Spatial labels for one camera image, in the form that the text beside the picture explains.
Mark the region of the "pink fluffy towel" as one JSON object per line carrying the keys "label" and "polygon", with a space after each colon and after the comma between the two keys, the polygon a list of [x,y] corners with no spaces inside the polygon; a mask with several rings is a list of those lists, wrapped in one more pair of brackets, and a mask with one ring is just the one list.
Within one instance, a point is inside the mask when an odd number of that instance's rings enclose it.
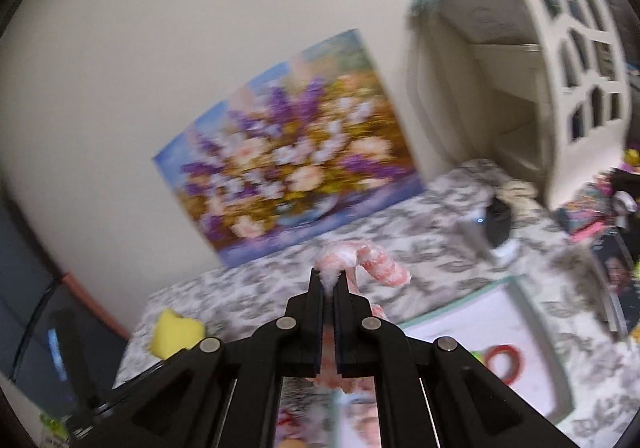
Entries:
{"label": "pink fluffy towel", "polygon": [[[407,268],[396,262],[382,246],[370,241],[349,240],[327,244],[314,260],[328,298],[341,274],[346,275],[350,293],[360,295],[357,270],[364,270],[370,278],[383,286],[406,286],[411,275]],[[345,394],[374,395],[372,378],[345,379],[337,372],[335,361],[333,312],[329,312],[323,325],[320,373],[311,382],[320,390],[341,390]]]}

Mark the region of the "yellow green sponge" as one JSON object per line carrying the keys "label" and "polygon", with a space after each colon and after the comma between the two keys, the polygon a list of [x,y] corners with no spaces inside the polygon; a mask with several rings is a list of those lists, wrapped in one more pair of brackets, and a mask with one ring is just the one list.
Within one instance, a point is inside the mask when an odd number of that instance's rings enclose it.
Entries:
{"label": "yellow green sponge", "polygon": [[206,335],[204,322],[183,317],[165,308],[157,319],[150,343],[150,353],[166,360],[180,350],[190,350]]}

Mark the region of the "red tape roll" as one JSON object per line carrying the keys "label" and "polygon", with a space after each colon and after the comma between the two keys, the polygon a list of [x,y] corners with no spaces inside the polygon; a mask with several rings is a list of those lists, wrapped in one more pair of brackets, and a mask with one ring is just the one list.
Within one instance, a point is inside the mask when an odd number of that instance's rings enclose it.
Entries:
{"label": "red tape roll", "polygon": [[521,352],[511,344],[491,346],[484,361],[485,366],[506,385],[513,384],[524,368]]}

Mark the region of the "floral pink scrunchie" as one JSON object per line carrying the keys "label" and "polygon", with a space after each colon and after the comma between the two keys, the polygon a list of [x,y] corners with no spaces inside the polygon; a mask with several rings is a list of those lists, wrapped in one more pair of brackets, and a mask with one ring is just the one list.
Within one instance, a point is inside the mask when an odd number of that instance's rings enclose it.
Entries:
{"label": "floral pink scrunchie", "polygon": [[285,379],[273,446],[381,447],[373,379],[351,383],[344,392],[305,379]]}

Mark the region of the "green wet wipes pack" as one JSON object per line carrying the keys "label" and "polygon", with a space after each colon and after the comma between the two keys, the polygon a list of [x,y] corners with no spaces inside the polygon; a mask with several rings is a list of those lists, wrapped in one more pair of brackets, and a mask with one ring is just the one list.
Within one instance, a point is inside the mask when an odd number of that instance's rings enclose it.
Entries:
{"label": "green wet wipes pack", "polygon": [[68,448],[70,436],[63,423],[47,413],[40,413],[39,421],[42,426],[40,436],[40,448]]}

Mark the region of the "teal white tray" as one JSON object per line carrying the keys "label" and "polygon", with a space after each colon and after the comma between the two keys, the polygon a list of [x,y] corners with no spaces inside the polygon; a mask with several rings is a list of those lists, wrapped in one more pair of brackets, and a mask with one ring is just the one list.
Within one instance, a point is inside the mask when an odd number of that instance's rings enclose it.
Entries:
{"label": "teal white tray", "polygon": [[484,366],[491,346],[511,344],[521,352],[524,368],[510,389],[553,423],[574,410],[572,389],[560,357],[533,304],[513,277],[488,284],[400,327],[410,338],[428,342],[451,336]]}

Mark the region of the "white power strip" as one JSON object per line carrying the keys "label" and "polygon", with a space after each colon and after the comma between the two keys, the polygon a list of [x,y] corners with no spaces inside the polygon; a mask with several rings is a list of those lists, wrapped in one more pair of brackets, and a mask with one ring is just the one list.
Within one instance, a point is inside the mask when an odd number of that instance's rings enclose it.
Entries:
{"label": "white power strip", "polygon": [[460,217],[457,226],[466,244],[495,267],[506,267],[516,260],[520,252],[517,238],[507,238],[494,246],[488,238],[486,218],[477,212]]}

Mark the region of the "floral grey blanket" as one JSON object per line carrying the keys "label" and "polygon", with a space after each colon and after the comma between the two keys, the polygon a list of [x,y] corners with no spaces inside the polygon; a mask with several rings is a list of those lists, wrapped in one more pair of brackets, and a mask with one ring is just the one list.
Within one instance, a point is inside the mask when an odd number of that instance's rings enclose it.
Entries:
{"label": "floral grey blanket", "polygon": [[[458,218],[479,208],[506,181],[495,163],[472,160],[430,182],[424,193],[360,218],[323,236],[235,268],[218,268],[154,293],[122,356],[116,383],[152,367],[152,332],[164,309],[206,324],[210,334],[233,341],[281,315],[303,292],[310,266],[324,244],[373,241],[410,269],[400,289],[362,279],[361,290],[401,322],[463,298],[503,276],[469,246]],[[543,208],[514,226],[520,255],[508,272],[518,279],[551,336],[570,380],[574,410],[560,429],[582,447],[611,447],[639,408],[639,355],[614,340],[602,324],[596,278],[584,251]]]}

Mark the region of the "black power adapter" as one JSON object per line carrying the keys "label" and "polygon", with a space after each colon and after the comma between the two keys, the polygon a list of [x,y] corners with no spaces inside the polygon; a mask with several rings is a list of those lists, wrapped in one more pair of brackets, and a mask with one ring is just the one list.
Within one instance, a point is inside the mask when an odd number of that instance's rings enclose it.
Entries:
{"label": "black power adapter", "polygon": [[497,196],[493,197],[485,208],[484,227],[485,238],[493,249],[507,242],[512,227],[510,205]]}

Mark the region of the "floral painting canvas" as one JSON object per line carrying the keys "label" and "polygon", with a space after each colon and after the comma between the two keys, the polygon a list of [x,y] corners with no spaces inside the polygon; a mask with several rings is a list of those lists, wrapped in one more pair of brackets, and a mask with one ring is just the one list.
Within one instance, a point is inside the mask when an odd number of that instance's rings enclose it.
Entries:
{"label": "floral painting canvas", "polygon": [[390,96],[354,29],[249,80],[154,163],[226,267],[325,234],[423,188]]}

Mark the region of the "white wooden shelf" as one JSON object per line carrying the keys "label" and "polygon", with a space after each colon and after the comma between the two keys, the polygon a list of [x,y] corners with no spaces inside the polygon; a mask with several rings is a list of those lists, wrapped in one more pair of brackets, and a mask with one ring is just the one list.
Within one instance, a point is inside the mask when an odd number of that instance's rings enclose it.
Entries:
{"label": "white wooden shelf", "polygon": [[490,87],[535,116],[495,141],[513,176],[550,210],[620,163],[631,123],[627,60],[606,0],[412,0],[416,21],[448,23]]}

